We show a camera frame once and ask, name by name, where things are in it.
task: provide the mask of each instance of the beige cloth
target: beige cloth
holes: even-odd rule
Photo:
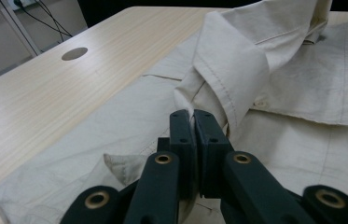
[[[212,112],[234,148],[287,189],[348,193],[348,24],[323,31],[330,4],[274,0],[207,14],[197,34],[0,183],[1,217],[59,223],[84,189],[131,184],[182,108]],[[181,202],[187,216],[224,223],[218,200]]]

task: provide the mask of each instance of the brass insert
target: brass insert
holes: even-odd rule
[[[84,204],[89,209],[96,209],[96,208],[100,208],[104,206],[108,202],[109,202],[109,194],[104,190],[100,190],[97,192],[93,192],[91,195],[89,195],[89,197],[87,197]]]
[[[234,155],[234,160],[238,163],[242,163],[242,164],[247,164],[251,161],[250,157],[248,157],[245,154],[236,154]]]
[[[333,208],[343,208],[345,207],[345,201],[342,197],[340,197],[335,192],[326,190],[326,189],[319,189],[315,193],[316,198],[319,200],[319,202],[333,207]]]
[[[169,155],[159,155],[156,157],[155,161],[158,164],[167,164],[170,163],[172,158]]]

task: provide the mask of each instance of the wooden table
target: wooden table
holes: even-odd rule
[[[197,31],[212,10],[131,7],[1,76],[0,181]],[[330,18],[341,23],[348,13]],[[61,59],[79,47],[88,52]]]

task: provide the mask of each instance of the wrinkled fabric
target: wrinkled fabric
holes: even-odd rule
[[[348,194],[348,23],[324,30],[330,4],[275,0],[207,14],[198,33],[2,181],[1,217],[59,223],[83,190],[128,186],[182,108],[213,113],[233,147],[285,188]],[[184,223],[224,223],[219,200],[180,208]]]

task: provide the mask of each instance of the wall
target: wall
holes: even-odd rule
[[[77,0],[44,0],[43,2],[48,6],[55,19],[72,35],[87,29]],[[55,27],[52,19],[38,4],[33,4],[26,10]],[[46,51],[62,42],[59,33],[20,10],[16,10],[15,13],[39,49]],[[30,59],[32,59],[31,54],[0,12],[0,75]]]

